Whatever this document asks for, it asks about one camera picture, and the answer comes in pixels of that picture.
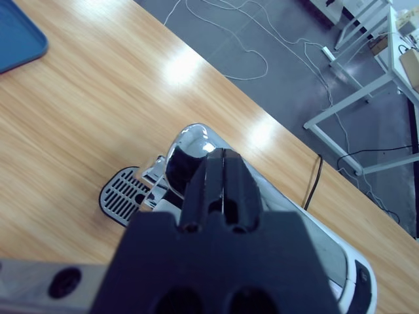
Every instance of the wooden table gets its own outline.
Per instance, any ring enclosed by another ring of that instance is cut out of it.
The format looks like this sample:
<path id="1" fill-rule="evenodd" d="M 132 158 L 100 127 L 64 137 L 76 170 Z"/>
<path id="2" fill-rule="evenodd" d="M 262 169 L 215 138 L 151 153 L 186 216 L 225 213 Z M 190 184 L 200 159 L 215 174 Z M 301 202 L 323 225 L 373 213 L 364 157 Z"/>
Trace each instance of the wooden table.
<path id="1" fill-rule="evenodd" d="M 304 203 L 317 155 L 133 1 L 16 2 L 50 48 L 0 76 L 1 256 L 108 263 L 101 187 L 193 122 Z M 326 164 L 309 210 L 369 259 L 378 313 L 419 313 L 415 240 Z"/>

